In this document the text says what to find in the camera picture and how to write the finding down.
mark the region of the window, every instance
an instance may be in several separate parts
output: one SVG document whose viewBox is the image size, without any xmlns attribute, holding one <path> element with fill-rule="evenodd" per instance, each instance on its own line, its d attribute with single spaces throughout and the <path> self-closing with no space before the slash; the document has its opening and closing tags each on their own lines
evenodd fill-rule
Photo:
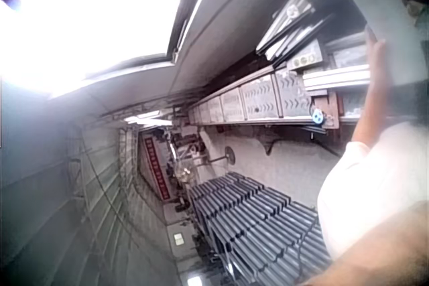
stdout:
<svg viewBox="0 0 429 286">
<path fill-rule="evenodd" d="M 176 246 L 180 246 L 185 243 L 185 240 L 183 240 L 182 234 L 175 234 L 174 235 L 174 242 L 176 243 Z"/>
<path fill-rule="evenodd" d="M 13 66 L 14 79 L 22 82 L 31 70 L 38 80 L 31 88 L 53 93 L 101 74 L 171 62 L 196 0 L 18 2 L 13 39 L 25 44 L 15 53 L 25 59 Z"/>
</svg>

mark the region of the concrete floor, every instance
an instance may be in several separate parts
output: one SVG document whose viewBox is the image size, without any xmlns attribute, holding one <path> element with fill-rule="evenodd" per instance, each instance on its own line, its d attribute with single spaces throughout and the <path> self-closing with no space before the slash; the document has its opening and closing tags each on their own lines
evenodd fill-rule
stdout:
<svg viewBox="0 0 429 286">
<path fill-rule="evenodd" d="M 338 157 L 303 141 L 277 142 L 271 155 L 267 156 L 251 128 L 236 127 L 224 133 L 218 133 L 215 127 L 201 130 L 200 136 L 211 159 L 224 155 L 228 145 L 235 152 L 236 163 L 228 165 L 222 160 L 198 167 L 200 183 L 236 171 L 291 196 L 293 200 L 316 206 L 323 181 Z"/>
</svg>

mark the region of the ceiling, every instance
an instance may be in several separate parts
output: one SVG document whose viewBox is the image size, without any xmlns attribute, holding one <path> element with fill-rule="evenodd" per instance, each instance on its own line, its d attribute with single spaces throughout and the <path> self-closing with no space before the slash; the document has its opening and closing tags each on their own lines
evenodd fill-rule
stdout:
<svg viewBox="0 0 429 286">
<path fill-rule="evenodd" d="M 66 119 L 98 117 L 207 85 L 253 51 L 285 0 L 201 0 L 173 66 L 135 71 L 53 98 Z M 156 108 L 163 107 L 161 101 Z"/>
</svg>

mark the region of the white shirt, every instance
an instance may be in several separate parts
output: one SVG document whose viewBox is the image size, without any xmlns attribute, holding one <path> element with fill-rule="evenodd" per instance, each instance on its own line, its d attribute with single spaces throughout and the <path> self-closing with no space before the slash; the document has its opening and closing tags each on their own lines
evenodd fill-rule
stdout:
<svg viewBox="0 0 429 286">
<path fill-rule="evenodd" d="M 427 128 L 395 125 L 372 149 L 348 143 L 318 196 L 328 252 L 337 259 L 374 226 L 427 199 Z"/>
</svg>

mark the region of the sign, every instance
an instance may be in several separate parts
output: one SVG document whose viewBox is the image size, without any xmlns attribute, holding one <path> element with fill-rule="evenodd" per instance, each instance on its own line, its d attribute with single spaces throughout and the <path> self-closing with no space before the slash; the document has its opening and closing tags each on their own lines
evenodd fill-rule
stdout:
<svg viewBox="0 0 429 286">
<path fill-rule="evenodd" d="M 170 199 L 170 193 L 168 192 L 168 187 L 162 174 L 160 163 L 156 155 L 154 140 L 151 137 L 145 139 L 145 146 L 147 151 L 147 156 L 149 157 L 149 162 L 152 168 L 152 173 L 154 174 L 155 181 L 160 189 L 162 200 Z"/>
</svg>

